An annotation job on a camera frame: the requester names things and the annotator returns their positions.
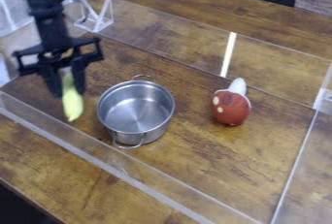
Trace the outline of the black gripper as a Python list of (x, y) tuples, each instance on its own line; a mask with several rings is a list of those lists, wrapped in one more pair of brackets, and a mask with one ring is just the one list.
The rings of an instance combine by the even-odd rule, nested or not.
[[(71, 43), (64, 48), (56, 48), (48, 51), (41, 45), (36, 45), (22, 50), (16, 50), (12, 56), (18, 63), (18, 72), (21, 76), (40, 74), (48, 86), (48, 89), (56, 98), (63, 96), (63, 84), (59, 72), (56, 69), (68, 67), (71, 62), (77, 59), (81, 63), (71, 65), (71, 74), (73, 78), (73, 86), (80, 95), (85, 91), (85, 67), (89, 63), (103, 60), (103, 51), (100, 46), (100, 38), (72, 38)], [(95, 46), (95, 50), (83, 53), (80, 49), (88, 45)], [(21, 58), (28, 55), (34, 55), (37, 62), (22, 64)]]

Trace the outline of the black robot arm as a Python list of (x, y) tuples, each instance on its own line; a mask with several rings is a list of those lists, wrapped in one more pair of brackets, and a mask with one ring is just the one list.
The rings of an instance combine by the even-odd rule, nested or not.
[(33, 17), (40, 44), (16, 50), (21, 76), (37, 74), (56, 98), (63, 96), (63, 81), (59, 69), (69, 67), (73, 88), (79, 94), (85, 91), (85, 67), (103, 60), (100, 39), (72, 38), (68, 35), (63, 14), (64, 0), (25, 0), (28, 14)]

